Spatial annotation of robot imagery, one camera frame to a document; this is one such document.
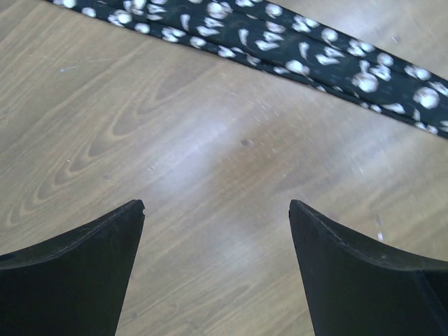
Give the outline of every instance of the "black fabric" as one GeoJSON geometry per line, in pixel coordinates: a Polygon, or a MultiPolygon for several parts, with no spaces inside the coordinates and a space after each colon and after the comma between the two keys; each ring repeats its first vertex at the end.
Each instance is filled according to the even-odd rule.
{"type": "Polygon", "coordinates": [[[448,138],[448,82],[263,0],[46,0],[306,84],[448,138]]]}

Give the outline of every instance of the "laminate floor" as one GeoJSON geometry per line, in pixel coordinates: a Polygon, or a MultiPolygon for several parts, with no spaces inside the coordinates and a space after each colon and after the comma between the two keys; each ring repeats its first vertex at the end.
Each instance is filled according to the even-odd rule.
{"type": "MultiPolygon", "coordinates": [[[[448,2],[280,0],[448,77],[448,2]]],[[[301,199],[448,260],[448,142],[39,0],[0,2],[0,253],[141,198],[117,335],[313,335],[301,199]]]]}

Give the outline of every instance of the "dark spot on floor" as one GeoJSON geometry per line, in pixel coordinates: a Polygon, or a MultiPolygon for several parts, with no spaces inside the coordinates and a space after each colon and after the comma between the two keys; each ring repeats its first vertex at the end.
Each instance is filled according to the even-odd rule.
{"type": "Polygon", "coordinates": [[[241,141],[241,145],[243,145],[244,147],[252,147],[253,142],[249,139],[245,139],[245,140],[241,141]]]}

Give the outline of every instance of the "wooden floor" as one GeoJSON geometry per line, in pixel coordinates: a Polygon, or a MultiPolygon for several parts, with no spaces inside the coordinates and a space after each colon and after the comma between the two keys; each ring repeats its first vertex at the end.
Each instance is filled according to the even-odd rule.
{"type": "MultiPolygon", "coordinates": [[[[282,0],[448,77],[446,0],[282,0]]],[[[0,253],[130,199],[117,335],[313,335],[291,199],[448,260],[448,142],[39,0],[0,1],[0,253]]]]}

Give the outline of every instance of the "black and white patterned fabric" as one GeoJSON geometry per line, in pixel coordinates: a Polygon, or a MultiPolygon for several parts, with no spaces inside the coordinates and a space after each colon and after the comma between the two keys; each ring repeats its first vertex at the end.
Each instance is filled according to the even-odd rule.
{"type": "Polygon", "coordinates": [[[303,83],[448,138],[448,82],[264,0],[46,0],[303,83]]]}

